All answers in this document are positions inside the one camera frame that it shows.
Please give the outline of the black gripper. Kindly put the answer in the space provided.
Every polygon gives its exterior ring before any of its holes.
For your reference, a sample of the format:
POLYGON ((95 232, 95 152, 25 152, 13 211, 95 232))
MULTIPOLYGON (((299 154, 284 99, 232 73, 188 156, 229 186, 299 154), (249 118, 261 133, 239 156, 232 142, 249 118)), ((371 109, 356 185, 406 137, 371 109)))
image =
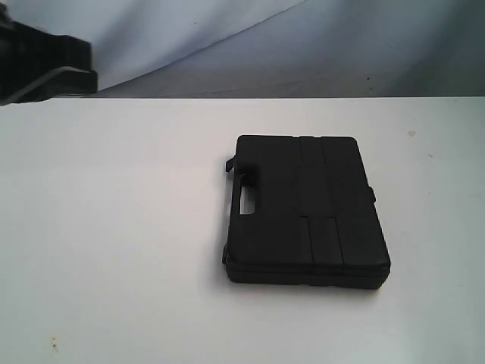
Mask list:
POLYGON ((92 45, 12 19, 1 2, 1 105, 87 96, 99 90, 92 45))

